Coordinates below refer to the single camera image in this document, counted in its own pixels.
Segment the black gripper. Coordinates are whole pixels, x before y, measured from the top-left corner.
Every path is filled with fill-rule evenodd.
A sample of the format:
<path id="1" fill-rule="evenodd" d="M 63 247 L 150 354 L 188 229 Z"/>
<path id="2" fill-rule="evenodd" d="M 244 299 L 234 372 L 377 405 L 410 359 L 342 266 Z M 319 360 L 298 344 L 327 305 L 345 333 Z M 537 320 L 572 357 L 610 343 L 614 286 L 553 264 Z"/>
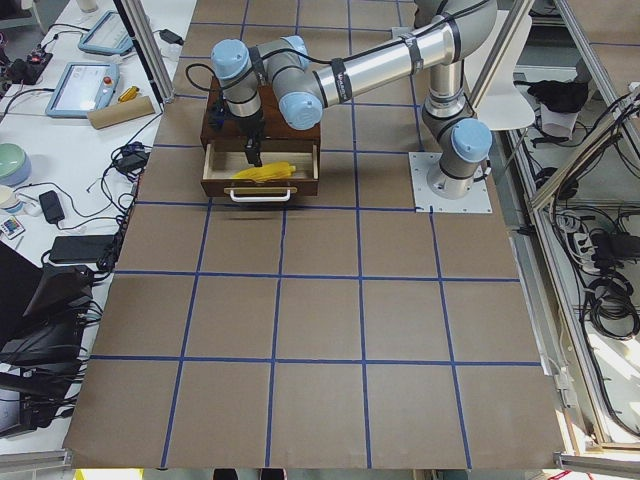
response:
<path id="1" fill-rule="evenodd" d="M 249 163 L 262 166 L 261 143 L 265 127 L 264 113 L 259 107 L 254 113 L 241 116 L 237 113 L 244 104 L 237 104 L 224 97 L 218 97 L 209 108 L 209 126 L 216 132 L 240 133 L 247 137 L 244 153 Z"/>

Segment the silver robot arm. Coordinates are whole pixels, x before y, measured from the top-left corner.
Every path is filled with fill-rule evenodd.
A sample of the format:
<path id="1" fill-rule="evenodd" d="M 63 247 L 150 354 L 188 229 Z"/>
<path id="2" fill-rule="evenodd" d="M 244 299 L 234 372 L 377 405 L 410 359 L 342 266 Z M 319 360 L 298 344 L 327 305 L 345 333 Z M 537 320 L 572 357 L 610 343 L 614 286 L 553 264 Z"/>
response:
<path id="1" fill-rule="evenodd" d="M 494 1 L 420 1 L 409 32 L 348 57 L 317 60 L 314 68 L 297 35 L 253 47 L 238 39 L 218 42 L 213 74 L 246 139 L 248 163 L 266 167 L 318 154 L 318 142 L 304 134 L 319 126 L 326 109 L 426 70 L 422 118 L 442 150 L 427 184 L 440 197 L 464 197 L 492 135 L 465 96 L 463 63 L 488 39 L 497 12 Z"/>

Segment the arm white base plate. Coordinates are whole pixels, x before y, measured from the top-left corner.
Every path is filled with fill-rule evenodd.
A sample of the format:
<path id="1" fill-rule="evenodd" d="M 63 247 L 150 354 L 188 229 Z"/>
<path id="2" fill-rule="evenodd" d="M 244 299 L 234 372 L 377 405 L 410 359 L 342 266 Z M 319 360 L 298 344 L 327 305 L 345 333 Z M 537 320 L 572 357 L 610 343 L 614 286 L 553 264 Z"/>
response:
<path id="1" fill-rule="evenodd" d="M 408 154 L 415 210 L 419 213 L 491 214 L 493 212 L 480 165 L 471 178 L 456 180 L 440 169 L 440 153 Z"/>

